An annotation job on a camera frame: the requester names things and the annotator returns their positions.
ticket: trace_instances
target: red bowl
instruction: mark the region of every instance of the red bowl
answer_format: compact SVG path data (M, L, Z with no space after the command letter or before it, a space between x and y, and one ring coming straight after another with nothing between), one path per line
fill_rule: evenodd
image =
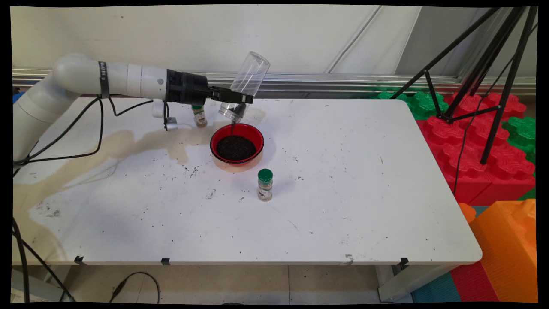
M236 125L234 125L234 133L233 134L238 135L238 136L242 136L246 139L249 139L254 144L257 151L255 152L255 154L253 156L251 156L249 158L246 158L244 160L240 160L240 161L227 160L227 159L222 158L221 156L219 156L219 154L217 154L216 149L217 149L217 143L219 143L220 140L222 140L222 139L224 139L224 138L231 135L231 126L232 126L232 124L226 125L223 128L220 128L211 137L211 140L210 140L211 153L216 158L218 158L219 160L221 160L225 163L231 164L231 165L245 165L245 164L248 164L255 157L257 157L261 153L261 151L263 150L263 146L265 145L265 140L263 139L263 134L261 134L261 132L259 132L259 130L256 127L251 126L249 124L237 123Z

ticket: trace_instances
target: transparent cup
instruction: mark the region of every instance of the transparent cup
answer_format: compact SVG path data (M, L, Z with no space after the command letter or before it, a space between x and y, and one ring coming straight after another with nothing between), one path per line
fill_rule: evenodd
M271 63L262 55L249 52L246 60L242 63L234 82L231 85L232 91L241 92L245 95L255 96L259 86L263 82ZM221 103L219 113L235 123L239 123L248 106L246 104Z

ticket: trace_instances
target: table leg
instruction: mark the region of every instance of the table leg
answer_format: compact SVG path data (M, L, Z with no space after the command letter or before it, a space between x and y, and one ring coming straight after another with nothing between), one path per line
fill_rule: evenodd
M381 302L397 301L457 266L410 265L392 278L388 278L389 271L386 269L386 267L390 268L391 266L376 266L379 280L379 300Z

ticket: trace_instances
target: white robotic arm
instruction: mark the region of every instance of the white robotic arm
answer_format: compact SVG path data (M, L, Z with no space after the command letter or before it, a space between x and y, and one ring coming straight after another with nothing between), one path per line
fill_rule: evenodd
M253 102L253 96L208 86L201 75L68 54L13 105L13 161L24 159L49 126L83 93L103 97L118 93L200 106L208 97L229 103Z

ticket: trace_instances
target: spice jar label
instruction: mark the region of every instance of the spice jar label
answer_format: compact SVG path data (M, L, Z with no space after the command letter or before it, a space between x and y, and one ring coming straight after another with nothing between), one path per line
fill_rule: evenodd
M197 123L197 124L205 124L206 123L206 117L204 115L204 112L198 112L196 114L194 114L194 121Z
M273 192L271 190L265 190L262 188L258 188L257 192L259 193L259 198L262 200L268 200L273 195Z

